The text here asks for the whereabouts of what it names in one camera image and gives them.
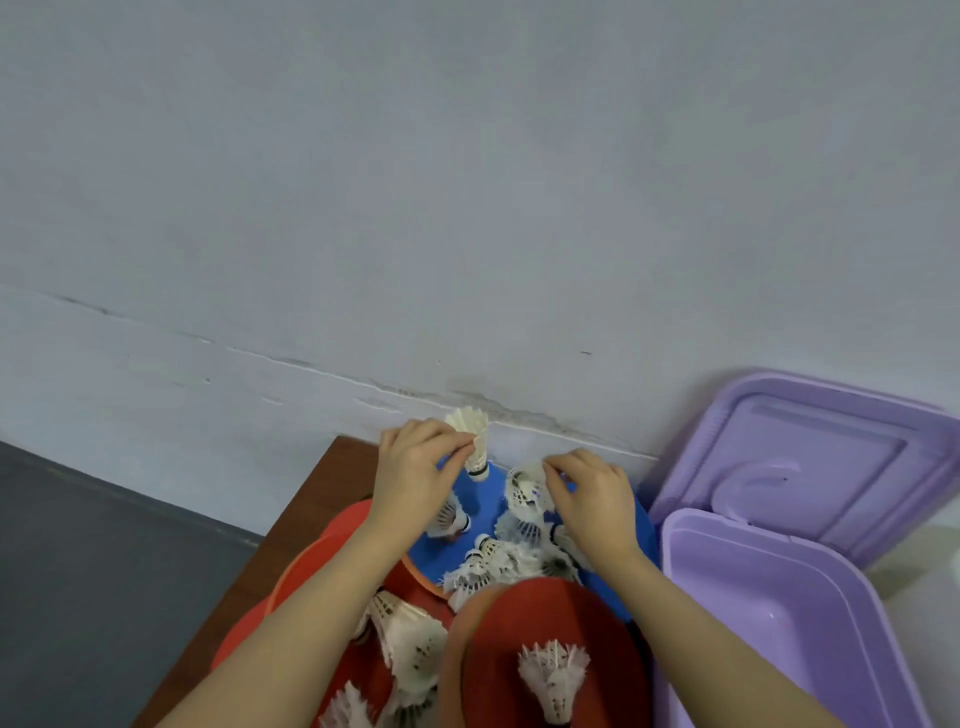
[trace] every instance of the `white feather shuttlecock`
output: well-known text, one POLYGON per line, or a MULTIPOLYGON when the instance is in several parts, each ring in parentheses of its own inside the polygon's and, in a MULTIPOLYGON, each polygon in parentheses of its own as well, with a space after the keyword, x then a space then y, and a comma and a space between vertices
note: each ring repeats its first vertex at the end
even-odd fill
POLYGON ((521 521, 541 522, 543 514, 554 509, 553 498, 546 488, 543 463, 539 460, 507 473, 503 496, 507 508, 521 521))
POLYGON ((550 542, 573 559, 574 565, 579 569, 596 571, 590 564, 587 556, 584 555, 584 552, 577 546, 577 543, 573 540, 573 536, 570 535, 566 526, 562 523, 555 523, 553 527, 551 527, 550 542))
POLYGON ((370 613, 383 661, 396 680, 395 690, 422 701, 440 677, 446 628, 420 607, 385 590, 374 595, 370 613))
POLYGON ((376 722, 376 728, 426 728, 431 724, 434 707, 437 705, 436 688, 422 696, 419 702, 400 705, 402 700, 402 696, 397 695, 395 689, 376 722))
POLYGON ((500 541, 509 541, 512 544, 539 546, 543 540, 543 529, 543 521, 522 521, 508 509, 500 514, 500 518, 493 525, 493 535, 500 541))
POLYGON ((483 554, 496 580, 501 584, 515 584, 523 579, 540 576, 540 558, 533 549, 524 544, 499 541, 489 534, 481 533, 473 545, 483 554))
POLYGON ((487 558, 475 548, 467 552, 463 564, 445 573, 441 580, 444 591, 450 593, 447 604, 455 613, 477 592, 496 583, 495 570, 487 558))
POLYGON ((482 483, 490 474, 490 465, 487 463, 487 429, 490 421, 487 413, 474 407, 461 407, 446 416, 446 423, 457 432, 470 432, 476 435, 473 438, 473 454, 467 458, 464 469, 470 480, 482 483))
POLYGON ((470 516, 464 511, 457 494, 450 491, 444 505, 426 527, 426 535, 431 539, 455 539, 461 533, 470 530, 470 516))
POLYGON ((317 725, 319 728, 373 728, 370 707, 351 682, 333 696, 317 725))
POLYGON ((520 652, 520 677, 537 697, 549 725, 569 725, 573 719, 573 701, 589 664, 590 657, 582 647, 564 647, 556 640, 520 652))
POLYGON ((564 581, 573 581, 580 584, 580 574, 565 551, 560 550, 549 541, 544 541, 538 552, 540 557, 540 576, 555 576, 564 581))

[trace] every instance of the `person's right hand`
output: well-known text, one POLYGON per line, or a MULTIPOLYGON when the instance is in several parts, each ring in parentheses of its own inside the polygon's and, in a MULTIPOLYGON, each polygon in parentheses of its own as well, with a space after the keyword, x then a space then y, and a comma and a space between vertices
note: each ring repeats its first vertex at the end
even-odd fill
POLYGON ((574 542, 601 572, 640 552, 634 492, 623 469, 582 448, 543 460, 546 486, 574 542), (577 488, 570 493, 559 473, 577 488))

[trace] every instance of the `wooden table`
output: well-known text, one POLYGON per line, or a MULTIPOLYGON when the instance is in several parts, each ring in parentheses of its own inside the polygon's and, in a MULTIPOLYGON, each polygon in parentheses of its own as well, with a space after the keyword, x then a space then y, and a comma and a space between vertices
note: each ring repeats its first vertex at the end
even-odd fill
POLYGON ((377 448, 338 437, 274 523, 240 576, 160 683, 134 728, 153 728, 210 671, 210 661, 230 628, 266 598, 283 570, 316 541, 330 520, 373 491, 377 448))

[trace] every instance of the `purple plastic box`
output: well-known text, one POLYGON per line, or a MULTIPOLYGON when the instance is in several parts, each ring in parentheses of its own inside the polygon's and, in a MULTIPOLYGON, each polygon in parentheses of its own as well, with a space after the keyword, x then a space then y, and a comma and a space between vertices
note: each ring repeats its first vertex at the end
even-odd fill
MULTIPOLYGON (((865 569, 952 497, 960 421, 759 372, 704 413, 650 509, 663 572, 850 728, 929 726, 865 569)), ((692 726, 656 676, 656 723, 692 726)))

